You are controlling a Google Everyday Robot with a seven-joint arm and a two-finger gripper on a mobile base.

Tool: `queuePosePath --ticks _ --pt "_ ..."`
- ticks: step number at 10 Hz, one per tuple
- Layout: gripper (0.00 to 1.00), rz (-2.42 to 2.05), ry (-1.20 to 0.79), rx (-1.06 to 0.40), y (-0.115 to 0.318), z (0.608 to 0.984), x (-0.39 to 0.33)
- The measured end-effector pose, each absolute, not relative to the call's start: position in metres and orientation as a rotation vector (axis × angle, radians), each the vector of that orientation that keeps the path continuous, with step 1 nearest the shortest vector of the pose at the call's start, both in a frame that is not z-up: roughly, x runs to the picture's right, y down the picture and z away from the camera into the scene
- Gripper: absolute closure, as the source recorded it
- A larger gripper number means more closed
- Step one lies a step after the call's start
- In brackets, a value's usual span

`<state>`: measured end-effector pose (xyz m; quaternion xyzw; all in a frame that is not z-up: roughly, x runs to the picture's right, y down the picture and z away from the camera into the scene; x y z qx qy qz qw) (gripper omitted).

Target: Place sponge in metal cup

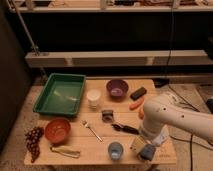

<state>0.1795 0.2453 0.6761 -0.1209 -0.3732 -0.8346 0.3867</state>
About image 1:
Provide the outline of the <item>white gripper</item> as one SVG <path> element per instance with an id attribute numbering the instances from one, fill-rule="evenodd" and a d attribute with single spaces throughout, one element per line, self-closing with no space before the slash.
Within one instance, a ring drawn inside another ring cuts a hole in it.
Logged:
<path id="1" fill-rule="evenodd" d="M 169 131 L 164 126 L 160 131 L 153 133 L 148 131 L 143 125 L 139 126 L 139 135 L 145 140 L 150 141 L 154 146 L 161 146 L 169 137 Z M 139 154 L 147 142 L 140 136 L 136 136 L 130 146 L 130 149 L 135 153 Z"/>

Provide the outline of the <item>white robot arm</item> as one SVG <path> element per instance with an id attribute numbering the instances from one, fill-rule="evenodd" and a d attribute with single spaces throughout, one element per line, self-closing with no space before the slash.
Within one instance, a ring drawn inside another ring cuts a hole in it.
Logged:
<path id="1" fill-rule="evenodd" d="M 160 147 L 168 139 L 167 125 L 213 143 L 213 116 L 183 109 L 178 103 L 178 97 L 172 93 L 163 93 L 144 103 L 139 135 L 133 139 L 130 146 L 136 155 L 144 151 L 146 146 Z"/>

